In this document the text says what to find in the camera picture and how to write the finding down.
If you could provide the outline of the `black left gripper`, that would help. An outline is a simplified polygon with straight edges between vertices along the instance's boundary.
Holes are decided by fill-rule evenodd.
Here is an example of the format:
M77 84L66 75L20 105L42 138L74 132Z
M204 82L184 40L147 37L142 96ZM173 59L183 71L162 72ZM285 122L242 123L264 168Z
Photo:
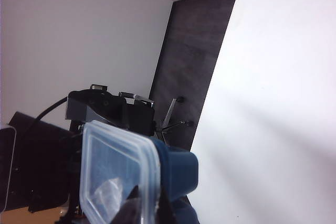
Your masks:
M154 101L129 92L113 95L106 86L72 91L67 96L66 119L99 121L146 136L154 135Z

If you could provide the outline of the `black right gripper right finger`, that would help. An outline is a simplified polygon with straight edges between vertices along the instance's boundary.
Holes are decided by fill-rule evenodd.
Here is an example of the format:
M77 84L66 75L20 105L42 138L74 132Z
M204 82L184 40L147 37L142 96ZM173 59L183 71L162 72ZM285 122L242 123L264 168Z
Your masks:
M176 210L180 199L170 202L164 188L161 188L158 209L156 211L156 223L178 224Z

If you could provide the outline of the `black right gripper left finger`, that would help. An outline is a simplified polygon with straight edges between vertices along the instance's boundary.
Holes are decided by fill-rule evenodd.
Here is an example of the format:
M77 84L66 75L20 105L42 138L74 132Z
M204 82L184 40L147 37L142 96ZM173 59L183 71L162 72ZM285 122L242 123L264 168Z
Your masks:
M124 221L123 223L140 223L141 217L141 197L139 194L139 186L133 187L128 195L124 205Z

